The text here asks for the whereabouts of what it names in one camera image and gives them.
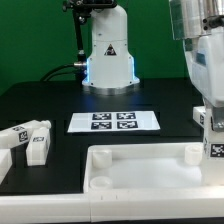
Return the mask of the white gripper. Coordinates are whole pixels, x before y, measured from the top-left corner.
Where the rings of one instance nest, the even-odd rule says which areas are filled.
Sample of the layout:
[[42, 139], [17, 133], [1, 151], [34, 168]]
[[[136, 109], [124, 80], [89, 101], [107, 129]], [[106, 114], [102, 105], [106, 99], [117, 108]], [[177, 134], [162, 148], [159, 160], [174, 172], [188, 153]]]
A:
[[212, 105], [212, 129], [224, 131], [224, 28], [184, 43], [192, 84]]

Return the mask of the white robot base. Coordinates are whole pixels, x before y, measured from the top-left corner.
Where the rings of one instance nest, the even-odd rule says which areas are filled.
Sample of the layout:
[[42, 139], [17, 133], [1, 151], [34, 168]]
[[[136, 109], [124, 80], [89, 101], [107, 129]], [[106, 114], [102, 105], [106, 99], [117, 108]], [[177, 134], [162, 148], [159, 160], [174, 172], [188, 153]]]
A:
[[87, 59], [85, 91], [117, 95], [134, 90], [134, 58], [128, 51], [127, 13], [119, 5], [92, 13], [92, 53]]

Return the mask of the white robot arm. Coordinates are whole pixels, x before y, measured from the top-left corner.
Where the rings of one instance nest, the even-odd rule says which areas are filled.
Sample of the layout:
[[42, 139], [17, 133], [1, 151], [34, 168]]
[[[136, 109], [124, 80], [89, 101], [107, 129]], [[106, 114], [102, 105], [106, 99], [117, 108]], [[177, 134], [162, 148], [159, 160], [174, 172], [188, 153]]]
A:
[[183, 41], [192, 84], [224, 132], [224, 0], [169, 0], [173, 38]]

